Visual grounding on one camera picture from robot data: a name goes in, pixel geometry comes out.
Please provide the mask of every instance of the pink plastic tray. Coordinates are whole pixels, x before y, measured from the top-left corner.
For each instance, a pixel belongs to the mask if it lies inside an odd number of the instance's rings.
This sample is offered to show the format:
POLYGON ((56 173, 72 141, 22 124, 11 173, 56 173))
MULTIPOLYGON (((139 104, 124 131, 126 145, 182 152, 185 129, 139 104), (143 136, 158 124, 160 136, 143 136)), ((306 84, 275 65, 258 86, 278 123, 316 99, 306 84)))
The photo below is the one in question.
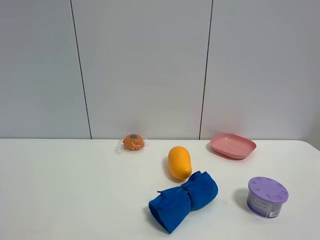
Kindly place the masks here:
POLYGON ((253 141, 231 133, 215 136, 210 144, 216 152, 233 159, 245 159, 257 147, 253 141))

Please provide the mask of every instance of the white table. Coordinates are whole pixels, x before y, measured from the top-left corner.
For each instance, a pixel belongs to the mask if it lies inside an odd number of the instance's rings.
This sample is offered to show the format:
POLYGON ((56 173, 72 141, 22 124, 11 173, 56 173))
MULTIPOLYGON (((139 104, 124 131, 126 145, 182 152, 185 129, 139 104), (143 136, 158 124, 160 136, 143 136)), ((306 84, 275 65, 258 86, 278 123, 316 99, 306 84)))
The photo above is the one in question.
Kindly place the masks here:
POLYGON ((320 152, 308 143, 257 140, 244 160, 210 151, 207 140, 149 140, 140 152, 115 153, 117 140, 0 139, 1 240, 319 240, 320 152), (217 182, 213 202, 168 235, 148 202, 178 186, 166 166, 184 146, 192 169, 217 182), (289 191, 274 219, 246 205, 250 178, 289 191))

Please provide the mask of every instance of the wrapped orange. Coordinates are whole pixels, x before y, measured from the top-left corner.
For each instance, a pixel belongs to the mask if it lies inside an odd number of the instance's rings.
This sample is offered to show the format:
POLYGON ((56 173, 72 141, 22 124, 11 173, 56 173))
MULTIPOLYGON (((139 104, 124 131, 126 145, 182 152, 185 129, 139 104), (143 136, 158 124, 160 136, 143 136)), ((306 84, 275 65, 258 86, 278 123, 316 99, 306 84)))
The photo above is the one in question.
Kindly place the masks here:
POLYGON ((145 141, 140 135, 129 134, 124 138, 123 146, 128 150, 139 150, 145 146, 145 141))

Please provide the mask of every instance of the mango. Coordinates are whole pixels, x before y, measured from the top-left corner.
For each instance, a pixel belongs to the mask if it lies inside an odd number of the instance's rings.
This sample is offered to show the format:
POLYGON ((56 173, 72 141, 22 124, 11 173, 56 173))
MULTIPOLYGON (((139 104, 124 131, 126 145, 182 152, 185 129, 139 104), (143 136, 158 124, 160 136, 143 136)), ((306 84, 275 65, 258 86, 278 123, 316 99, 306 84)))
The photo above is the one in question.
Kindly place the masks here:
POLYGON ((168 167, 171 175, 185 180, 192 173, 190 154, 183 146, 175 146, 168 154, 168 167))

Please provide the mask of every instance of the blue towel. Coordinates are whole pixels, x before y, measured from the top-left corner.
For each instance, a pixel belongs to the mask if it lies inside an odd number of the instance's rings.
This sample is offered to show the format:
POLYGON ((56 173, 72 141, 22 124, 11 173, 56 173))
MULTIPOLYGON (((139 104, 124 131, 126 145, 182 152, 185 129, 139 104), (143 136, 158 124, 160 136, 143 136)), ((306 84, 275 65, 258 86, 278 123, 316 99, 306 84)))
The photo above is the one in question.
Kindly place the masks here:
POLYGON ((158 191, 149 202, 151 214, 171 234, 192 210, 198 210, 210 203, 218 194, 218 186, 205 171, 195 172, 181 186, 158 191))

